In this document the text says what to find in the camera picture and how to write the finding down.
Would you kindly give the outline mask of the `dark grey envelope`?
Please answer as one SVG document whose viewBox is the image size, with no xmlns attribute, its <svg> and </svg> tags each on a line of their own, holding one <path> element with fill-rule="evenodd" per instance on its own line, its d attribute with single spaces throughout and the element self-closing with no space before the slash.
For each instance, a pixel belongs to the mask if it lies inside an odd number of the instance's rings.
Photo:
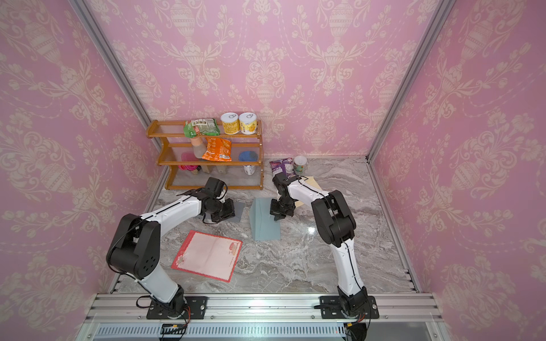
<svg viewBox="0 0 546 341">
<path fill-rule="evenodd" d="M 245 208 L 246 204 L 243 203 L 243 202 L 234 202 L 234 207 L 235 207 L 235 216 L 231 218 L 231 220 L 235 223 L 239 223 L 242 216 L 243 216 L 243 212 L 244 212 L 244 208 Z"/>
</svg>

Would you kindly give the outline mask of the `teal blue envelope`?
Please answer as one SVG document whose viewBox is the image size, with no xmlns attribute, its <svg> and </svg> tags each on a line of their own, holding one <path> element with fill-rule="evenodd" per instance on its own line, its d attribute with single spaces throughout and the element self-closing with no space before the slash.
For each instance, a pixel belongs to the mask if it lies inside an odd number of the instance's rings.
<svg viewBox="0 0 546 341">
<path fill-rule="evenodd" d="M 257 242 L 281 240 L 281 226 L 270 214 L 271 197 L 256 197 L 250 208 L 253 240 Z"/>
</svg>

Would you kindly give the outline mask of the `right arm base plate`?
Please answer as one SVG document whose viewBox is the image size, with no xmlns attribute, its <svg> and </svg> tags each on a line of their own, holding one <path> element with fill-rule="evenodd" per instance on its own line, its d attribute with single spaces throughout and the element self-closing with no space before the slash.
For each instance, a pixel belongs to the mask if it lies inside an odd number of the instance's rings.
<svg viewBox="0 0 546 341">
<path fill-rule="evenodd" d="M 374 296 L 369 296 L 367 301 L 359 307 L 350 307 L 349 303 L 342 303 L 339 296 L 320 296 L 319 303 L 314 309 L 320 310 L 323 319 L 379 319 L 380 314 Z"/>
</svg>

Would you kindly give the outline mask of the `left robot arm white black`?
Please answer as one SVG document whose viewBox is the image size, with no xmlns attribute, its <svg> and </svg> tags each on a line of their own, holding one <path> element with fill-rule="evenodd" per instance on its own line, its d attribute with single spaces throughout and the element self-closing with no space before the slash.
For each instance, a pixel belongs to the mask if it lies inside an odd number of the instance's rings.
<svg viewBox="0 0 546 341">
<path fill-rule="evenodd" d="M 187 190 L 162 208 L 141 215 L 126 214 L 107 252 L 108 267 L 133 278 L 167 318 L 188 318 L 184 289 L 159 264 L 161 239 L 194 217 L 209 218 L 212 224 L 234 217 L 235 204 L 226 198 L 227 191 L 222 180 L 210 177 L 203 188 Z"/>
</svg>

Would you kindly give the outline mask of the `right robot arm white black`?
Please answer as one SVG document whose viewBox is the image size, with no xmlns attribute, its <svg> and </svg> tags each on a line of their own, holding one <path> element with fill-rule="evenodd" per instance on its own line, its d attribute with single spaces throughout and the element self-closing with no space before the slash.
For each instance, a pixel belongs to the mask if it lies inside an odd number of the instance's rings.
<svg viewBox="0 0 546 341">
<path fill-rule="evenodd" d="M 284 173 L 272 181 L 279 197 L 271 200 L 270 214 L 276 221 L 283 220 L 294 215 L 297 202 L 311 207 L 318 234 L 334 256 L 341 310 L 348 317 L 364 317 L 371 302 L 355 256 L 356 221 L 342 192 L 319 190 L 299 176 L 289 178 Z"/>
</svg>

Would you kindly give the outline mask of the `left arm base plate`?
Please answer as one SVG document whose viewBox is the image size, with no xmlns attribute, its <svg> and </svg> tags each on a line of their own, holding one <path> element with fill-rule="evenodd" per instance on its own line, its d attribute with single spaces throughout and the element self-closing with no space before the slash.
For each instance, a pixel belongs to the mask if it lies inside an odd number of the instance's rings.
<svg viewBox="0 0 546 341">
<path fill-rule="evenodd" d="M 171 303 L 162 303 L 152 298 L 146 318 L 148 320 L 203 320 L 207 310 L 207 303 L 207 296 L 185 296 L 182 299 L 175 299 Z"/>
</svg>

